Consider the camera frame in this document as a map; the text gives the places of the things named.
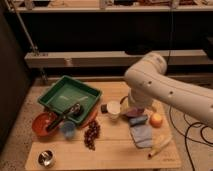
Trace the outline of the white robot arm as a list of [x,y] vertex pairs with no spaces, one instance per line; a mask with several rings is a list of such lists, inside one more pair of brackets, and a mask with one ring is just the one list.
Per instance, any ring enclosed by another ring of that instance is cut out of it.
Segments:
[[213,128],[213,90],[176,81],[165,76],[166,60],[147,53],[125,72],[129,100],[142,108],[145,99],[155,98]]

